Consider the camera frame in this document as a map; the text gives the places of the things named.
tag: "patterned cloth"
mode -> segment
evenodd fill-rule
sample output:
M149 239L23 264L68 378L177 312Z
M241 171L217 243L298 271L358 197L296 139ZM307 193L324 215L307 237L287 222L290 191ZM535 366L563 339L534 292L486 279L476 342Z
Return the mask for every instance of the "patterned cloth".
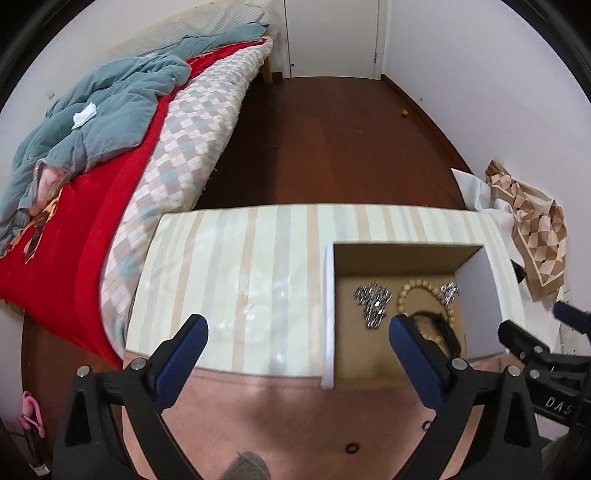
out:
M267 38L218 60L170 103L160 140L119 224L103 273L103 327L121 358L130 307L160 217L194 206L230 139L246 90L271 49Z
M517 182L496 161L486 169L492 196L511 205L515 223L513 241L525 262L526 279L533 300L550 296L553 301L564 285L566 226L556 200Z
M165 215L137 288L127 350L151 355L191 313L200 313L210 341L198 367L322 376L324 261L334 241L483 245L501 317L528 327L513 267L490 215L397 205L272 205ZM491 322L487 332L465 322L463 331L495 338L497 327ZM471 356L470 347L466 353Z

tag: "beaded bracelet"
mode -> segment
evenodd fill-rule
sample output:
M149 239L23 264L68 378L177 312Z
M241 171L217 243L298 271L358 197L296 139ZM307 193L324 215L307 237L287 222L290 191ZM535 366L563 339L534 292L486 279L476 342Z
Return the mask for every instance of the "beaded bracelet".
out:
M439 301L439 303L441 303L441 306L443 306L443 308L445 309L447 324L450 327L453 326L455 312L451 308L451 305L446 301L443 292L438 290L437 287L434 287L432 283L429 283L427 280L423 280L422 278L411 280L402 287L402 290L400 290L400 293L398 294L398 314L406 313L404 302L406 301L408 293L415 288L422 288L423 290L427 290L431 295L433 295L433 297L435 297ZM421 332L421 335L425 338L425 340L431 340L432 342L435 342L438 345L443 342L443 337L441 335L432 336L426 335L423 332Z

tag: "white tissue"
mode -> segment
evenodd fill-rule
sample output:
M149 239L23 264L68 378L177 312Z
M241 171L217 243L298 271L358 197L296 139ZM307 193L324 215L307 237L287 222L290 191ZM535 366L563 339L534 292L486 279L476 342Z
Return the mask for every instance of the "white tissue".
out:
M74 114L74 126L72 130L75 128L79 128L84 125L88 120L96 115L96 105L94 103L89 103L84 110L80 113Z

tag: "baseboard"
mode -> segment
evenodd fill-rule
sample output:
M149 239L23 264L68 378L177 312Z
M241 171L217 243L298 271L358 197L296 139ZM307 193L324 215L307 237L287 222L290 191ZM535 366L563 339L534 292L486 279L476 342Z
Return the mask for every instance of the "baseboard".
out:
M396 95L403 99L404 103L408 105L408 110L410 110L421 121L421 123L425 125L425 127L431 132L432 136L441 145L441 148L452 159L453 167L456 170L462 170L467 173L472 173L472 170L470 170L470 167L468 167L465 160L456 150L456 147L453 146L453 144L449 141L449 139L437 126L437 124L433 120L431 120L431 118L423 111L423 109L419 107L419 105L416 104L415 101L412 98L410 98L404 90L402 90L398 85L396 85L394 81L392 81L384 74L382 74L382 81L386 85L388 85L388 87L394 93L396 93Z

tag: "cardboard box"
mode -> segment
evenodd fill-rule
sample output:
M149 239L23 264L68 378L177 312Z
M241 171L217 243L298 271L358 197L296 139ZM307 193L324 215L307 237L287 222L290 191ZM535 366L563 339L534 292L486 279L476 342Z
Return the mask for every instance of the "cardboard box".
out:
M408 381L390 347L388 328L397 314L398 292L416 278L437 287L450 281L458 283L453 329L462 346L462 357L473 360L505 351L497 337L503 321L498 292L491 262L481 245L330 244L325 268L322 388L384 387ZM354 297L357 287L371 280L392 294L379 329L365 327L363 307ZM417 310L443 312L440 303L423 289L413 290L405 307L409 315ZM425 323L421 329L432 327Z

